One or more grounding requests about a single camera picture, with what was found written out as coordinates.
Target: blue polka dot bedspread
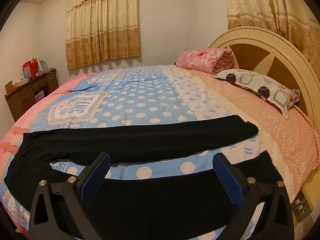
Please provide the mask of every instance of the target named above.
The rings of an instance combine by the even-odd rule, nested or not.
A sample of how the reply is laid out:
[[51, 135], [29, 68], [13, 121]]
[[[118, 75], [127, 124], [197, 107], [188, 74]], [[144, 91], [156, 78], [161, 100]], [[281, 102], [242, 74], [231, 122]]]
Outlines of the blue polka dot bedspread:
[[[30, 214], [4, 183], [13, 153], [22, 143], [22, 132], [197, 121], [234, 114], [233, 108], [192, 71], [176, 66], [133, 67], [86, 75], [76, 86], [69, 82], [34, 105], [5, 137], [2, 148], [6, 150], [0, 159], [0, 200], [18, 229], [27, 234]], [[191, 174], [212, 169], [212, 158], [218, 152], [223, 152], [231, 163], [239, 163], [255, 158], [264, 150], [257, 135], [235, 145], [208, 149], [185, 158], [113, 164], [106, 178], [149, 179]], [[84, 168], [72, 162], [51, 165], [53, 169], [74, 175]], [[250, 237], [262, 207], [263, 203], [257, 207], [242, 239]], [[193, 240], [214, 240], [223, 229]]]

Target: blue gripper pad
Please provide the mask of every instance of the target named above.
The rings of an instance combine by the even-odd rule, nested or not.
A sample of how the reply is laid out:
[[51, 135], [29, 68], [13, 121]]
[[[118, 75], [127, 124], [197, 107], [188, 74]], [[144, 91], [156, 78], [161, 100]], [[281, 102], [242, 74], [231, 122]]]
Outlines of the blue gripper pad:
[[101, 183], [108, 173], [111, 165], [111, 158], [109, 154], [101, 153], [97, 159], [88, 167], [84, 174], [87, 177], [80, 187], [80, 200], [83, 205], [90, 203], [96, 195]]
[[212, 164], [231, 203], [240, 207], [247, 193], [246, 177], [237, 167], [231, 165], [223, 153], [215, 154]]

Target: folded pink blanket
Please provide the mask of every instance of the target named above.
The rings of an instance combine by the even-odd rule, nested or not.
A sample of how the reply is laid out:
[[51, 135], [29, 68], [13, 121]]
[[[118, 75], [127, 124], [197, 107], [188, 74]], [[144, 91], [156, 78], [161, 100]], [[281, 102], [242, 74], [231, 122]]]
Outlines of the folded pink blanket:
[[186, 51], [177, 60], [177, 66], [209, 74], [230, 69], [233, 64], [231, 49], [198, 49]]

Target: headboard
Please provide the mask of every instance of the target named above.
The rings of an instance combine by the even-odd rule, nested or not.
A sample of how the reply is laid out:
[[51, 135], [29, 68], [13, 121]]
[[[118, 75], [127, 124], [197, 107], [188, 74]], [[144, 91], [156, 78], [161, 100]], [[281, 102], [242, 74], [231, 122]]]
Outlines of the headboard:
[[276, 33], [239, 27], [219, 36], [210, 48], [229, 48], [234, 68], [267, 75], [289, 89], [300, 89], [299, 108], [320, 131], [320, 83], [300, 51]]

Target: black garment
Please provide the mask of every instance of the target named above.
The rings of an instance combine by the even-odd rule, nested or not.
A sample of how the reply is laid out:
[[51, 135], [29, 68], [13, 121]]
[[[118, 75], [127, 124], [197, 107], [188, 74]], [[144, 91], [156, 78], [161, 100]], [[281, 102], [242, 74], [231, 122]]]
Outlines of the black garment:
[[237, 115], [164, 125], [24, 133], [4, 182], [15, 199], [30, 211], [39, 181], [62, 182], [69, 176], [53, 170], [50, 162], [72, 160], [90, 165], [100, 152], [108, 153], [112, 163], [159, 161], [224, 147], [257, 133], [254, 124], [244, 122]]
[[[223, 147], [257, 133], [255, 125], [235, 115], [168, 125], [25, 133], [4, 181], [30, 210], [41, 179], [55, 183], [70, 176], [53, 170], [49, 162], [67, 159], [90, 165], [101, 151], [110, 154], [113, 163], [158, 161]], [[257, 172], [258, 181], [265, 173], [272, 174], [272, 182], [281, 179], [267, 152], [258, 158], [260, 168], [251, 176]], [[107, 239], [192, 238], [226, 225], [236, 210], [213, 170], [159, 179], [105, 179], [86, 207]]]

